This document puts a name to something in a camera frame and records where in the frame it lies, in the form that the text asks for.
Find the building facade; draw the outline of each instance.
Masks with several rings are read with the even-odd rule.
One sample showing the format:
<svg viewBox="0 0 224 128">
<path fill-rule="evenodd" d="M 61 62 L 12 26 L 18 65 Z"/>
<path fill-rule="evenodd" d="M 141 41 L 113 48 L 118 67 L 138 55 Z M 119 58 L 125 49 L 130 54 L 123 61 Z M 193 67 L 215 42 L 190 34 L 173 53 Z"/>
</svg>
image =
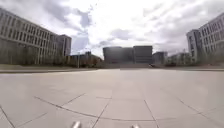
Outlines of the building facade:
<svg viewBox="0 0 224 128">
<path fill-rule="evenodd" d="M 163 66 L 166 63 L 168 53 L 167 52 L 156 52 L 153 56 L 153 64 L 156 66 Z"/>
<path fill-rule="evenodd" d="M 203 57 L 202 41 L 199 30 L 192 30 L 187 33 L 188 50 L 192 58 L 192 62 L 199 62 Z"/>
<path fill-rule="evenodd" d="M 105 63 L 146 63 L 152 64 L 152 46 L 105 47 Z"/>
<path fill-rule="evenodd" d="M 0 63 L 53 64 L 70 55 L 71 38 L 0 8 Z"/>
<path fill-rule="evenodd" d="M 224 13 L 202 27 L 189 32 L 187 38 L 189 52 L 195 60 L 223 61 Z"/>
<path fill-rule="evenodd" d="M 152 64 L 152 46 L 134 46 L 134 62 Z"/>
</svg>

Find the paved ground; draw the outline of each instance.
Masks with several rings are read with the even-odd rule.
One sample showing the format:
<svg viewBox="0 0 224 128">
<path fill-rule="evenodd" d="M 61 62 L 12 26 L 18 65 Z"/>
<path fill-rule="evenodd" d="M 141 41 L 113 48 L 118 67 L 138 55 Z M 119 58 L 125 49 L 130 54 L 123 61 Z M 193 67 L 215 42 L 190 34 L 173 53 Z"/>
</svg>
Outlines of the paved ground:
<svg viewBox="0 0 224 128">
<path fill-rule="evenodd" d="M 0 128 L 221 128 L 224 72 L 0 74 Z"/>
</svg>

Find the cloud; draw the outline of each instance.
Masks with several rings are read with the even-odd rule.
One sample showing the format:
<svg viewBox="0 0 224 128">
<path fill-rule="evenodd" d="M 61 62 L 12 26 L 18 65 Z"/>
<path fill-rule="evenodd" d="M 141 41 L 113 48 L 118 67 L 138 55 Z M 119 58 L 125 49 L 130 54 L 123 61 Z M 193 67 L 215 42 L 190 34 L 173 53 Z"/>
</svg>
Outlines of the cloud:
<svg viewBox="0 0 224 128">
<path fill-rule="evenodd" d="M 13 13 L 72 37 L 72 53 L 148 44 L 187 49 L 185 34 L 224 12 L 223 0 L 0 0 Z"/>
</svg>

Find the distant building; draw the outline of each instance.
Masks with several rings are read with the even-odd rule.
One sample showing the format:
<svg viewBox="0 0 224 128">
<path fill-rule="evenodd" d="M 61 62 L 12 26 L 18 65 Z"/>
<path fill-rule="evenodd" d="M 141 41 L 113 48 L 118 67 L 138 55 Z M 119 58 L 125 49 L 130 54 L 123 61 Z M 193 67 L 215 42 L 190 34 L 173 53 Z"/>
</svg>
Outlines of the distant building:
<svg viewBox="0 0 224 128">
<path fill-rule="evenodd" d="M 172 66 L 189 66 L 191 64 L 191 57 L 189 53 L 177 53 L 167 57 L 166 65 Z"/>
<path fill-rule="evenodd" d="M 70 51 L 70 37 L 0 8 L 0 63 L 59 64 Z"/>
<path fill-rule="evenodd" d="M 166 63 L 167 52 L 156 52 L 152 55 L 153 64 L 157 66 L 163 66 Z"/>
<path fill-rule="evenodd" d="M 224 13 L 187 34 L 189 52 L 196 61 L 223 61 Z"/>
<path fill-rule="evenodd" d="M 108 64 L 147 63 L 152 64 L 152 46 L 105 47 L 104 61 Z"/>
<path fill-rule="evenodd" d="M 104 61 L 106 63 L 121 63 L 123 59 L 122 47 L 103 48 Z"/>
<path fill-rule="evenodd" d="M 203 48 L 199 30 L 192 30 L 187 33 L 188 50 L 193 62 L 202 60 Z"/>
<path fill-rule="evenodd" d="M 134 46 L 134 62 L 152 64 L 152 46 Z"/>
</svg>

